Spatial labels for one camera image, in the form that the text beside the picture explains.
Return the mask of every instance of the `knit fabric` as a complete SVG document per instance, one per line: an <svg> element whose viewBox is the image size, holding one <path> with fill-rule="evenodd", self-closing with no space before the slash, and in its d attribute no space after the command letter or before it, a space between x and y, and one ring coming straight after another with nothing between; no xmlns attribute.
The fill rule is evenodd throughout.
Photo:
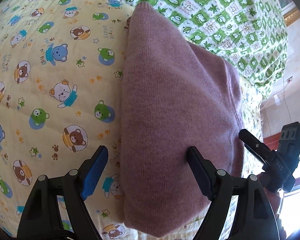
<svg viewBox="0 0 300 240"><path fill-rule="evenodd" d="M188 147L241 175L239 75L142 2L130 19L122 90L124 223L162 237L210 204L187 163Z"/></svg>

